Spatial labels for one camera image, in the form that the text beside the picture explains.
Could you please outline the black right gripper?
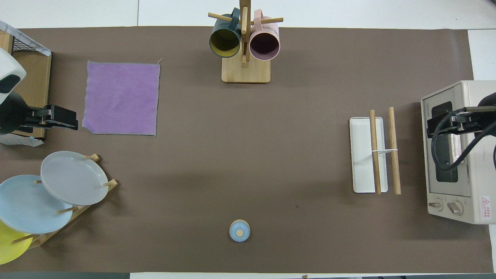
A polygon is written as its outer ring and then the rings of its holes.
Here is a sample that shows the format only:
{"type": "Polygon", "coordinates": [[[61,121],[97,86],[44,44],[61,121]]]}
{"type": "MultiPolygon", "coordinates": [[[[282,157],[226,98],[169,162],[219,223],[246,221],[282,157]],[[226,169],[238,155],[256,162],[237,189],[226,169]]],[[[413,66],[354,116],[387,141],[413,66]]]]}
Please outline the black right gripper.
{"type": "Polygon", "coordinates": [[[480,106],[464,107],[448,113],[448,120],[442,122],[443,117],[427,120],[427,138],[432,138],[437,126],[440,126],[438,135],[479,133],[485,136],[496,136],[496,93],[489,94],[480,101],[480,106]]]}

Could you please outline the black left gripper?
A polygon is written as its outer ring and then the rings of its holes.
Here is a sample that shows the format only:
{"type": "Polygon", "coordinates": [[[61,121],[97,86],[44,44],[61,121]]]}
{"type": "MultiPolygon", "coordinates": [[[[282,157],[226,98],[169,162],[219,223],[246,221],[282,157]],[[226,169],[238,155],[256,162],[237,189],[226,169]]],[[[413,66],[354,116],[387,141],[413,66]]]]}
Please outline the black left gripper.
{"type": "Polygon", "coordinates": [[[68,128],[77,131],[76,112],[57,105],[30,107],[17,93],[11,92],[0,106],[0,134],[10,134],[20,126],[27,128],[51,129],[68,128]],[[31,116],[38,119],[27,119],[31,116]]]}

